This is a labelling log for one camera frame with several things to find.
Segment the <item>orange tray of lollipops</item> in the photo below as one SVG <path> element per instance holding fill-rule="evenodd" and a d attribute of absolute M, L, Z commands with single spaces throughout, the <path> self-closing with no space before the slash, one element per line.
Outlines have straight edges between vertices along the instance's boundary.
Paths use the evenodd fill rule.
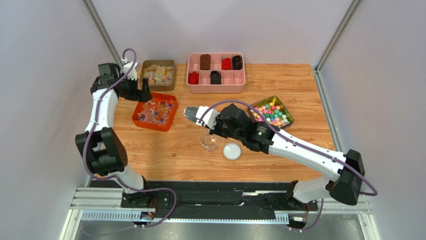
<path fill-rule="evenodd" d="M 152 92 L 151 95 L 152 100 L 137 103 L 131 119 L 136 127 L 168 132 L 178 109 L 178 100 L 169 94 Z"/>

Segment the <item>bronze tin of gummy candies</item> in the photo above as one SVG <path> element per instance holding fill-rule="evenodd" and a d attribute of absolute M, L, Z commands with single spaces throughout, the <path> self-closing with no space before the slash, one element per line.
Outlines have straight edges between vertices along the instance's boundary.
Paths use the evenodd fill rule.
<path fill-rule="evenodd" d="M 152 92 L 170 92 L 176 85 L 176 64 L 171 59 L 145 60 L 141 65 L 141 78 L 148 79 Z"/>

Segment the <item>silver metal scoop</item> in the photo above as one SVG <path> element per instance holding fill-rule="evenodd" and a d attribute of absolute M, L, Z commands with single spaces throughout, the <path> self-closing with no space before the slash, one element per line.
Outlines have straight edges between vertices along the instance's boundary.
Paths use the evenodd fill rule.
<path fill-rule="evenodd" d="M 189 120 L 190 122 L 199 124 L 200 120 L 197 117 L 197 113 L 198 113 L 199 108 L 195 107 L 195 106 L 188 106 L 184 109 L 184 117 Z"/>

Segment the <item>green tin of star candies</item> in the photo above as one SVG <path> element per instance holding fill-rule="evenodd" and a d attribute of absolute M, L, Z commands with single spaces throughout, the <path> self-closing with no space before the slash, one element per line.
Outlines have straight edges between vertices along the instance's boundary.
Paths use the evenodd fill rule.
<path fill-rule="evenodd" d="M 294 123 L 294 118 L 276 95 L 253 103 L 252 107 L 260 112 L 258 114 L 250 107 L 247 108 L 248 116 L 254 122 L 262 122 L 261 116 L 264 116 L 267 122 L 279 129 L 287 129 Z"/>

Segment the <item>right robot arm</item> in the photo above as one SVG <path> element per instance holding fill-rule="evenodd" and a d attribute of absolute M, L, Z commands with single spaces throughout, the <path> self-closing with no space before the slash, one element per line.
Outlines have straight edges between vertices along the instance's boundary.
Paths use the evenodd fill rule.
<path fill-rule="evenodd" d="M 322 175 L 309 181 L 293 181 L 287 196 L 301 203 L 328 197 L 349 206 L 358 203 L 365 176 L 360 152 L 350 149 L 343 153 L 311 144 L 264 121 L 252 121 L 234 104 L 220 112 L 200 107 L 196 118 L 196 123 L 209 128 L 211 135 L 237 140 L 253 152 L 293 160 Z"/>

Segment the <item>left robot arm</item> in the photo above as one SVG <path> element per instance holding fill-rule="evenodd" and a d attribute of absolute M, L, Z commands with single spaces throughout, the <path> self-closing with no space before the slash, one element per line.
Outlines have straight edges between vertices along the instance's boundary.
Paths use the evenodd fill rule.
<path fill-rule="evenodd" d="M 113 180 L 124 193 L 135 194 L 148 190 L 147 181 L 128 165 L 127 151 L 113 129 L 119 98 L 141 103 L 152 100 L 147 80 L 138 89 L 136 61 L 122 60 L 123 68 L 115 63 L 98 65 L 99 76 L 90 93 L 93 106 L 89 123 L 83 133 L 76 135 L 75 144 L 83 158 L 87 173 L 98 181 Z"/>

